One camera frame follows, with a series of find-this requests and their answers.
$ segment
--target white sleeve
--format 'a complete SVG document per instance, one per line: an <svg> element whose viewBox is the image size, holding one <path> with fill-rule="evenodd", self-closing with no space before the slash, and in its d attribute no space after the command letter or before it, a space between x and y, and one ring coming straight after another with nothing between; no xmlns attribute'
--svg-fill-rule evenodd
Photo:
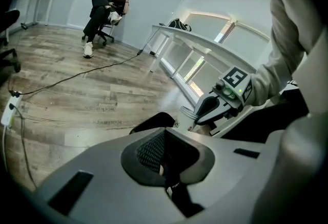
<svg viewBox="0 0 328 224"><path fill-rule="evenodd" d="M261 106L277 95L292 80L292 74L303 59L297 26L288 17L282 0L271 0L272 52L269 61L251 75L253 91L246 104Z"/></svg>

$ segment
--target chair wheel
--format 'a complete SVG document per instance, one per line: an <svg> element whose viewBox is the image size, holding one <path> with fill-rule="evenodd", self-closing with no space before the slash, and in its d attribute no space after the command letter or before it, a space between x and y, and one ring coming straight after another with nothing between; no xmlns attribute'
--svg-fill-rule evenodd
<svg viewBox="0 0 328 224"><path fill-rule="evenodd" d="M21 71L21 64L20 63L16 63L14 65L14 70L16 73L19 73Z"/></svg>

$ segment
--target power strip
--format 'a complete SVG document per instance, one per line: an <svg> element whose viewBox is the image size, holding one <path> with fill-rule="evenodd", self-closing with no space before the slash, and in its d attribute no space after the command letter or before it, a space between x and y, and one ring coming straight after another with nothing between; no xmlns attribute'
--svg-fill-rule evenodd
<svg viewBox="0 0 328 224"><path fill-rule="evenodd" d="M21 103L22 98L23 98L22 95L20 95L19 97L12 96L12 97L9 98L9 101L6 105L5 111L4 111L4 113L2 115L2 118L1 118L1 124L2 125L6 126L8 128L11 127L14 115L16 113L16 109L14 108L13 110L11 110L9 108L9 105L13 104L14 106L16 106L18 108L19 104Z"/></svg>

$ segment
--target man sitting in chair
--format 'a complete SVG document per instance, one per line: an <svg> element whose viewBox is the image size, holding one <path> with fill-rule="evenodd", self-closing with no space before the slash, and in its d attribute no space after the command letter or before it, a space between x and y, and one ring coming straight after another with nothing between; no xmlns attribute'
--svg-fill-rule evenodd
<svg viewBox="0 0 328 224"><path fill-rule="evenodd" d="M122 18L122 15L129 11L129 0L92 0L92 10L90 20L84 28L83 33L88 37L87 43L84 45L83 56L91 58L92 41L96 36L99 27L110 17L110 23L115 25Z"/></svg>

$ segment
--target wooden floor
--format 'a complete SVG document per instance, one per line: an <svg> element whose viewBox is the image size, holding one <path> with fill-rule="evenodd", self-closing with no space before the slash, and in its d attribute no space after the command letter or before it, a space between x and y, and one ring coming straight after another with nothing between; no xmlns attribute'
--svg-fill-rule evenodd
<svg viewBox="0 0 328 224"><path fill-rule="evenodd" d="M22 70L13 73L11 87L21 92L53 84L76 73L121 62L137 53L122 44L94 43L92 59L83 58L82 31L30 27L10 37L1 52L16 47ZM129 134L130 130L158 112L174 118L181 105L191 107L177 85L163 70L150 73L149 54L119 66L81 75L34 95L23 97L19 109L25 119L26 151L33 178L40 184L50 173L88 147ZM0 88L3 112L10 97L8 82ZM21 121L15 117L6 134L10 174L30 190L21 143Z"/></svg>

